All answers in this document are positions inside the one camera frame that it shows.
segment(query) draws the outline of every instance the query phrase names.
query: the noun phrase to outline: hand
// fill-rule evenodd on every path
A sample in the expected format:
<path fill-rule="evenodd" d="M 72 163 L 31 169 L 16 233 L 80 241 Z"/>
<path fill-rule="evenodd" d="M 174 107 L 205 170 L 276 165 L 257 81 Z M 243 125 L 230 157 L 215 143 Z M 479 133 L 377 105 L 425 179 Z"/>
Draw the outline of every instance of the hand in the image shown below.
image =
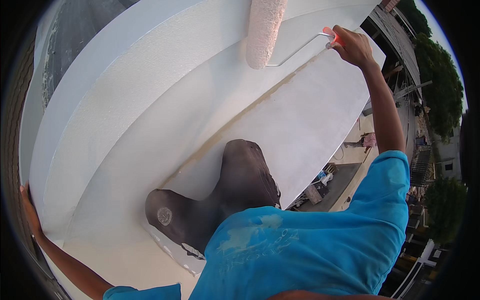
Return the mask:
<path fill-rule="evenodd" d="M 25 186 L 20 186 L 20 193 L 22 194 L 25 214 L 27 216 L 28 226 L 32 231 L 33 235 L 37 237 L 43 236 L 42 226 L 40 225 L 40 220 L 36 214 L 36 210 L 30 202 L 30 197 L 28 196 L 28 181 Z"/>
<path fill-rule="evenodd" d="M 365 35 L 351 32 L 338 25 L 333 27 L 333 31 L 339 35 L 345 43 L 345 46 L 341 46 L 337 42 L 332 44 L 332 48 L 340 54 L 343 60 L 359 67 L 361 70 L 377 65 L 373 59 L 372 48 Z"/>

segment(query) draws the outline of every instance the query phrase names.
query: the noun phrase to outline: left hand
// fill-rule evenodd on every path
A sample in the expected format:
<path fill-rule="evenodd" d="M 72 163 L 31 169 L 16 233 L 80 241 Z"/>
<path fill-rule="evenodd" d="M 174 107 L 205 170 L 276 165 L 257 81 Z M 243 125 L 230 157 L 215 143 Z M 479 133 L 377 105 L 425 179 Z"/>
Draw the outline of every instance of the left hand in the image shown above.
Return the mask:
<path fill-rule="evenodd" d="M 28 196 L 28 188 L 29 188 L 28 181 L 25 184 L 25 186 L 23 185 L 20 186 L 20 193 L 22 194 L 22 198 L 23 198 L 24 209 L 27 216 L 28 226 L 35 237 L 40 237 L 40 236 L 43 236 L 42 226 L 40 225 L 40 220 L 38 219 L 36 210 L 30 201 L 30 197 Z"/>

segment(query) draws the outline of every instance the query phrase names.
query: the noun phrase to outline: green foliage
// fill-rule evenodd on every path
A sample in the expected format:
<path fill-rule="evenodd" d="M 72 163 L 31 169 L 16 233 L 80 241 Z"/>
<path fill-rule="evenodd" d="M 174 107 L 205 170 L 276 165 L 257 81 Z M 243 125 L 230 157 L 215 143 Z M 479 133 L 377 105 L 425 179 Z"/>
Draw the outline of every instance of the green foliage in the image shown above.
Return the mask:
<path fill-rule="evenodd" d="M 448 141 L 449 132 L 457 127 L 462 115 L 463 86 L 450 54 L 425 34 L 417 34 L 415 55 L 422 82 L 433 83 L 422 88 L 423 98 L 433 131 Z"/>
<path fill-rule="evenodd" d="M 405 15 L 415 33 L 424 33 L 432 37 L 432 30 L 428 26 L 427 18 L 421 13 L 413 0 L 401 0 L 396 7 Z"/>
<path fill-rule="evenodd" d="M 454 178 L 439 178 L 425 192 L 430 238 L 447 243 L 455 238 L 462 221 L 467 188 Z"/>

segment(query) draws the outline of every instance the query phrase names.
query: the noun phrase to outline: roof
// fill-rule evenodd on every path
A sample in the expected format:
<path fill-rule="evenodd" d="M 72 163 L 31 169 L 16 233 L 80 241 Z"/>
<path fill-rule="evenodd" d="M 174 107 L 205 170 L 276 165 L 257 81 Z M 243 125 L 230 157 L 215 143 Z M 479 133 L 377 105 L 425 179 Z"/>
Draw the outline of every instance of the roof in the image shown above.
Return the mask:
<path fill-rule="evenodd" d="M 402 26 L 394 16 L 385 12 L 379 6 L 375 6 L 369 17 L 392 46 L 392 49 L 407 70 L 413 83 L 419 85 L 421 83 L 420 72 L 413 44 Z M 418 89 L 418 92 L 420 98 L 422 98 L 421 88 Z"/>

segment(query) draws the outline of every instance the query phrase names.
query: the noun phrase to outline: person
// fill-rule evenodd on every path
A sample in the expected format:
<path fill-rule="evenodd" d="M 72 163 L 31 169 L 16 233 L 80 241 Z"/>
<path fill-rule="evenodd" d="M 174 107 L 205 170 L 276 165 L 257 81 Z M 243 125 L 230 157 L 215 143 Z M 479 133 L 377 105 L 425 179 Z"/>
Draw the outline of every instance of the person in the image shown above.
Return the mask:
<path fill-rule="evenodd" d="M 405 197 L 409 170 L 404 154 L 405 141 L 394 100 L 372 57 L 367 37 L 338 25 L 333 30 L 345 46 L 334 43 L 332 48 L 343 60 L 358 66 L 367 83 L 379 156 L 370 165 L 345 211 L 283 211 L 272 202 L 255 204 L 255 199 L 246 200 L 246 203 L 254 203 L 254 208 L 237 211 L 244 208 L 243 204 L 228 204 L 229 199 L 217 202 L 223 207 L 219 210 L 222 217 L 216 219 L 221 223 L 202 249 L 206 264 L 190 299 L 369 300 L 381 297 L 377 294 L 400 253 L 408 221 Z M 248 145 L 246 141 L 237 143 Z M 246 148 L 234 147 L 233 153 L 246 151 Z M 242 157 L 245 156 L 229 155 L 225 160 L 224 156 L 223 164 L 230 164 L 232 159 L 242 160 Z M 248 168 L 241 173 L 250 176 Z M 262 170 L 264 174 L 268 171 L 264 167 Z M 252 176 L 245 182 L 251 183 L 255 178 Z M 229 184 L 243 184 L 226 180 L 222 183 L 226 188 Z M 28 184 L 21 187 L 21 194 L 38 245 L 89 297 L 107 300 L 181 298 L 179 284 L 136 290 L 115 287 L 105 281 L 48 240 L 30 203 Z M 153 195 L 151 200 L 147 199 L 146 211 L 152 207 L 159 209 L 159 202 L 164 205 L 168 201 L 168 192 L 155 190 Z M 159 226 L 167 228 L 175 218 L 166 210 L 158 211 Z"/>
<path fill-rule="evenodd" d="M 358 142 L 343 142 L 343 146 L 345 146 L 345 148 L 348 148 L 348 146 L 366 147 L 365 153 L 367 153 L 368 149 L 377 146 L 377 138 L 375 136 L 375 132 L 363 133 Z"/>

